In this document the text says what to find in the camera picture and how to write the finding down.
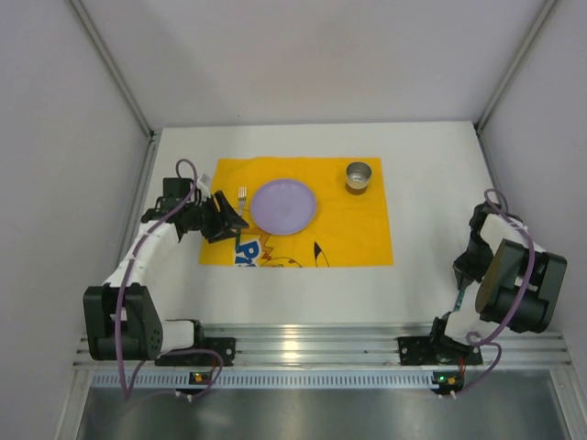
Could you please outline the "metal cup with brown band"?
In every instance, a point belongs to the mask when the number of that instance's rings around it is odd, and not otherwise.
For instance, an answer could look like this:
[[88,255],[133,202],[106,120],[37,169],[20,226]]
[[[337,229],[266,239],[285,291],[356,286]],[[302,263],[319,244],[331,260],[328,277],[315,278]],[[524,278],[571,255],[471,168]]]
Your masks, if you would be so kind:
[[346,168],[345,186],[349,193],[363,194],[368,190],[372,176],[371,167],[362,161],[351,162]]

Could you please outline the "yellow cartoon placemat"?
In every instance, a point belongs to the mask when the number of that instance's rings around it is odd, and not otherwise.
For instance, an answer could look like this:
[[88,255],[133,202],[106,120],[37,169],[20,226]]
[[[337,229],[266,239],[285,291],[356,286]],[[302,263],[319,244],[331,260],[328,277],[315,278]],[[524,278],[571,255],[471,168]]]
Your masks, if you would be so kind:
[[231,205],[238,204],[238,189],[252,199],[264,184],[277,179],[304,183],[316,197],[316,213],[304,230],[278,236],[263,230],[249,213],[249,228],[240,239],[204,243],[203,265],[256,268],[343,268],[393,264],[390,225],[382,176],[382,162],[363,159],[372,171],[362,194],[346,188],[346,169],[352,159],[277,158],[220,159],[212,184]]

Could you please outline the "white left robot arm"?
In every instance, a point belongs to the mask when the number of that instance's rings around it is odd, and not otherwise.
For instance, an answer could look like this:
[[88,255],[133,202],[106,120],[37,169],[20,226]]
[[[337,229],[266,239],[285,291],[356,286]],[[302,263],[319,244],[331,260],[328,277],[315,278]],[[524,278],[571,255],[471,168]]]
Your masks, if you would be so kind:
[[213,244],[236,237],[248,223],[221,191],[208,192],[189,178],[166,178],[162,194],[140,218],[137,237],[116,270],[83,295],[86,338],[92,359],[160,360],[196,365],[201,350],[224,347],[205,336],[193,318],[168,318],[152,286],[171,251],[198,232]]

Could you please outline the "purple plastic plate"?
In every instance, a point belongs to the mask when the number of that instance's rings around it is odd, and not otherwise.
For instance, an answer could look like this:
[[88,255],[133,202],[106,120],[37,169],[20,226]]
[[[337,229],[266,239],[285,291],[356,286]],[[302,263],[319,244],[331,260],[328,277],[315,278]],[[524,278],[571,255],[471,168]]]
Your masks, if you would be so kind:
[[306,229],[314,220],[314,192],[295,179],[277,179],[261,185],[250,203],[250,215],[262,231],[289,236]]

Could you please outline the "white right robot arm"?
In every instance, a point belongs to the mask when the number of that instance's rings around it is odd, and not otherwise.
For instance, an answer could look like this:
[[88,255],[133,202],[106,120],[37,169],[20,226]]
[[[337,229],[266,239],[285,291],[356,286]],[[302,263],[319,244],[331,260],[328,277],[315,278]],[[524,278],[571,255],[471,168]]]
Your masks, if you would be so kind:
[[488,203],[384,207],[372,194],[323,206],[295,235],[256,227],[238,246],[209,245],[202,262],[208,322],[430,322],[443,345],[545,330],[566,269]]

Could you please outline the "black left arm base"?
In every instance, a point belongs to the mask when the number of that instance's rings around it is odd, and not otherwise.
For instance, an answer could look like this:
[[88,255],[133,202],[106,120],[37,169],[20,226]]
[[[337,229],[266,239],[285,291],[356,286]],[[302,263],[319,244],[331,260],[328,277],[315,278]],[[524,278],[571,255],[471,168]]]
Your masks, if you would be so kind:
[[237,340],[205,334],[197,320],[164,323],[163,346],[155,360],[158,367],[232,367]]

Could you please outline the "spoon with green handle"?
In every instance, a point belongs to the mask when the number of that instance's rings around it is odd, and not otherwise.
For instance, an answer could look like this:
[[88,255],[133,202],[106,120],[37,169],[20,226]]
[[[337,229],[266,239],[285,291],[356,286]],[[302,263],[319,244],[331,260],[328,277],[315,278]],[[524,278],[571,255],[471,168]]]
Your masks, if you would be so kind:
[[454,303],[454,308],[453,308],[454,312],[458,312],[460,310],[460,308],[463,304],[463,301],[464,301],[464,296],[465,296],[466,290],[467,290],[466,286],[462,286],[460,288],[457,299]]

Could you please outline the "fork with green handle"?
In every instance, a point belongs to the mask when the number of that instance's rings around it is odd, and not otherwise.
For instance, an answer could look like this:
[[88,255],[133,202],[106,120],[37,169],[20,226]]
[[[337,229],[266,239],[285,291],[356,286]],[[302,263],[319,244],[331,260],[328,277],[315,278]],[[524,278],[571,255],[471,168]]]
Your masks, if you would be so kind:
[[[247,202],[247,195],[248,195],[247,187],[240,186],[238,188],[238,215],[240,217],[243,217],[243,215],[244,215],[244,209],[246,207],[246,202]],[[240,245],[240,239],[241,239],[241,229],[238,230],[237,236],[235,239],[235,251],[238,251],[238,248]]]

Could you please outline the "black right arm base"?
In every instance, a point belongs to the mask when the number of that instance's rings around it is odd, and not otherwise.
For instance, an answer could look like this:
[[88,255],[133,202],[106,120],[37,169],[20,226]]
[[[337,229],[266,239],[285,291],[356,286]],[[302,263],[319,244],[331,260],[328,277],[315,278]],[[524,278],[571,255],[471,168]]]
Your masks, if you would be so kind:
[[437,317],[428,335],[410,335],[397,338],[402,366],[480,366],[479,348],[465,345],[445,334],[448,318]]

